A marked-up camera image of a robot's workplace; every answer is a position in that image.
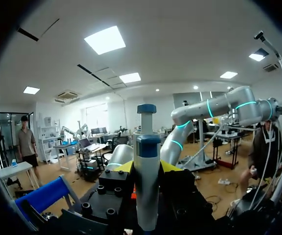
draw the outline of chair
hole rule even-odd
[[[112,157],[113,151],[116,148],[116,146],[119,144],[127,144],[128,141],[129,141],[128,136],[113,137],[111,151],[103,153],[102,157],[106,159],[107,161],[109,161]]]
[[[75,192],[72,190],[67,180],[63,175],[59,176],[56,180],[43,185],[37,190],[13,201],[12,206],[13,209],[18,213],[23,221],[32,228],[31,226],[31,218],[24,212],[22,207],[23,201],[28,201],[28,203],[36,210],[37,213],[42,213],[45,209],[53,205],[56,201],[65,198],[66,203],[71,212],[74,212],[74,209],[71,205],[71,201],[69,199],[69,195],[75,201],[75,204],[81,205],[81,202]]]

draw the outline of wooden floor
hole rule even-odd
[[[201,171],[198,175],[201,177],[200,180],[195,181],[200,192],[207,199],[207,201],[218,202],[213,207],[213,216],[214,218],[220,218],[225,215],[231,201],[240,197],[240,190],[236,188],[239,176],[243,170],[247,168],[248,165],[248,152],[251,146],[251,137],[247,138],[248,141],[243,141],[241,146],[238,148],[238,157],[237,160],[239,164],[235,167],[235,169],[231,170],[222,166],[219,166],[214,171],[206,170]],[[184,150],[181,153],[181,158],[186,155],[194,155],[199,149],[198,143],[187,143],[184,145]],[[230,145],[223,145],[219,147],[218,155],[222,157],[223,161],[230,162],[231,156],[226,156],[225,151],[230,149]],[[205,153],[212,157],[213,147],[212,144],[206,147]],[[81,179],[78,174],[75,173],[76,170],[76,157],[73,156],[73,159],[70,160],[72,171],[66,172],[60,170],[58,164],[40,164],[39,172],[41,175],[41,179],[44,184],[56,179],[58,176],[64,174],[65,178],[70,183],[72,189],[75,191],[77,196],[80,198],[87,192],[87,190],[92,187],[93,183],[89,183]],[[18,175],[18,178],[22,184],[24,190],[32,189],[28,177],[25,173]],[[219,185],[218,180],[228,179],[232,183],[231,185]],[[68,206],[64,199],[60,199],[54,205],[49,207],[46,211],[52,212],[55,215],[61,214],[61,209],[67,209]]]

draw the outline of office chair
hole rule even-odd
[[[112,149],[109,152],[103,153],[102,157],[107,160],[107,162],[111,159],[114,149],[119,144],[127,144],[129,142],[128,136],[120,136],[120,137],[113,137],[112,140]]]
[[[31,223],[36,221],[36,216],[39,216],[45,209],[63,197],[66,200],[69,210],[74,212],[69,195],[75,201],[75,204],[81,205],[79,198],[72,190],[65,177],[61,175],[56,180],[53,180],[37,190],[12,201],[11,205],[26,225],[30,229],[35,230],[36,224]],[[26,210],[27,202],[32,207],[28,213]]]

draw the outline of gray t-shirt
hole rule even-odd
[[[17,134],[17,144],[20,146],[20,151],[23,157],[31,156],[35,154],[33,149],[33,144],[35,143],[35,138],[30,129],[27,128],[25,133],[22,129]]]

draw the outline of laptop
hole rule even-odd
[[[87,138],[79,140],[79,144],[81,148],[87,149],[91,152],[99,148],[99,144],[91,143]]]

